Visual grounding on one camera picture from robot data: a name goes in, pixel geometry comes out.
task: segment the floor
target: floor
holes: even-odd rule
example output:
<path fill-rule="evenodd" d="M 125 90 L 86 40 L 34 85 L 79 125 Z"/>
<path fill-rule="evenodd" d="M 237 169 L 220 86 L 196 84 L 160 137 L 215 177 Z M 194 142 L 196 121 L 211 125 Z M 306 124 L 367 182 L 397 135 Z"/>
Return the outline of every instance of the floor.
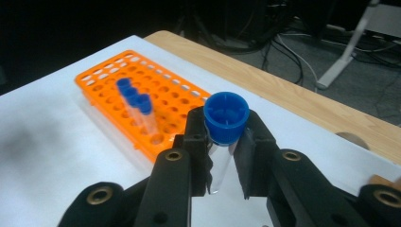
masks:
<path fill-rule="evenodd" d="M 318 41 L 300 31 L 285 32 L 276 36 L 275 40 L 303 59 L 301 62 L 304 80 L 302 84 L 298 83 L 300 86 L 391 124 L 401 125 L 401 66 L 399 64 L 397 67 L 379 64 L 362 51 L 356 51 L 356 60 L 352 60 L 331 86 L 323 91 L 315 87 L 315 82 L 340 57 L 345 46 Z M 368 41 L 363 39 L 360 46 L 363 46 L 364 42 Z M 285 48 L 273 44 L 275 47 L 270 47 L 266 59 L 264 57 L 266 47 L 252 54 L 231 56 L 254 67 L 263 67 L 277 77 L 296 82 L 300 75 L 299 66 L 276 49 L 279 48 L 289 55 Z M 383 45 L 393 46 L 393 48 L 388 49 L 391 52 L 377 53 L 381 54 L 378 56 L 391 62 L 400 62 L 399 44 L 385 42 L 380 44 L 380 47 L 365 44 L 365 47 L 361 48 L 379 49 L 383 48 Z"/>

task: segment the table surface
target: table surface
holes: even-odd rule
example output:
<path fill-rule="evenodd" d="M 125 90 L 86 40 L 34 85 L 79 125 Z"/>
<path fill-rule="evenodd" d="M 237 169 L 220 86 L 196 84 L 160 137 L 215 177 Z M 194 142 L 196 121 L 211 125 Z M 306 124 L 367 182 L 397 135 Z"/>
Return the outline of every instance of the table surface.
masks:
<path fill-rule="evenodd" d="M 395 125 L 310 92 L 168 31 L 156 32 L 145 40 L 333 133 L 350 132 L 357 135 L 367 143 L 371 151 L 401 164 L 401 128 Z"/>
<path fill-rule="evenodd" d="M 74 82 L 78 74 L 128 49 L 210 94 L 243 96 L 279 148 L 303 152 L 333 185 L 351 194 L 374 174 L 391 181 L 400 177 L 399 153 L 390 152 L 400 148 L 398 128 L 162 31 L 145 40 L 129 37 L 0 96 L 0 226 L 56 226 L 87 186 L 113 182 L 128 188 L 150 174 L 152 163 Z M 358 134 L 372 148 L 386 150 L 390 161 L 331 131 Z M 386 149 L 391 140 L 392 149 Z M 234 162 L 217 195 L 192 200 L 194 227 L 263 225 L 271 226 L 266 198 L 243 200 Z"/>

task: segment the clear plastic tube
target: clear plastic tube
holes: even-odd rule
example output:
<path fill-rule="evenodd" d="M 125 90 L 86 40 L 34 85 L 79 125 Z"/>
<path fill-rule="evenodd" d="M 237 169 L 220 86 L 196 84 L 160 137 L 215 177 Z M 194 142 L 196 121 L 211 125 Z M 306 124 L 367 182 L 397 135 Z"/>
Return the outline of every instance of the clear plastic tube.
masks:
<path fill-rule="evenodd" d="M 224 176 L 227 172 L 227 167 L 233 157 L 236 143 L 237 142 L 231 145 L 219 145 L 213 143 L 212 147 L 210 147 L 209 156 L 214 164 L 210 170 L 213 178 L 210 185 L 210 194 L 216 194 L 220 190 Z"/>
<path fill-rule="evenodd" d="M 139 96 L 138 91 L 135 88 L 128 88 L 124 92 L 124 97 L 128 103 L 128 113 L 130 117 L 133 119 L 132 124 L 134 126 L 141 126 L 143 124 L 142 115 L 139 111 L 136 98 Z"/>
<path fill-rule="evenodd" d="M 238 139 L 244 131 L 249 107 L 241 96 L 224 92 L 210 96 L 203 112 L 208 137 L 212 143 L 209 148 L 209 156 L 213 162 L 209 192 L 216 194 L 221 188 Z"/>
<path fill-rule="evenodd" d="M 147 134 L 153 135 L 159 133 L 150 96 L 148 94 L 139 95 L 136 98 L 136 103 L 138 104 L 142 123 L 145 126 Z"/>

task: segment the white table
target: white table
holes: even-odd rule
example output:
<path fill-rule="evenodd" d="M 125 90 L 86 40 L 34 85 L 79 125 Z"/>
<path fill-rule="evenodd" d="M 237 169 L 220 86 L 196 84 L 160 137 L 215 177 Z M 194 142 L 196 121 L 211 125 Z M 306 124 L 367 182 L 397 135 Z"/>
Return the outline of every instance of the white table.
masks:
<path fill-rule="evenodd" d="M 280 148 L 305 153 L 332 184 L 354 195 L 373 174 L 391 181 L 400 176 L 401 166 L 132 36 L 0 96 L 0 226 L 55 226 L 85 187 L 114 182 L 127 188 L 149 175 L 151 162 L 74 83 L 77 74 L 127 49 L 211 94 L 242 95 Z M 217 195 L 193 199 L 192 226 L 271 226 L 266 199 L 242 198 L 231 162 Z"/>

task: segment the metal stand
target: metal stand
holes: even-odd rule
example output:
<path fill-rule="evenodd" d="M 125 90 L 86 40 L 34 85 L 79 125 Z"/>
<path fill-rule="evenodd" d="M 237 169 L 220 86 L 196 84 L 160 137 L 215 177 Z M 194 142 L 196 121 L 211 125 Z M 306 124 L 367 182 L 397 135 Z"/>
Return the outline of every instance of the metal stand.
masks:
<path fill-rule="evenodd" d="M 336 79 L 342 70 L 351 62 L 352 54 L 354 53 L 355 46 L 359 41 L 360 37 L 363 35 L 366 26 L 369 24 L 372 16 L 375 14 L 375 10 L 379 4 L 379 0 L 371 0 L 368 7 L 365 9 L 362 17 L 357 24 L 357 28 L 351 41 L 348 43 L 341 57 L 324 73 L 324 75 L 316 82 L 316 86 L 319 89 L 327 89 L 330 84 Z"/>

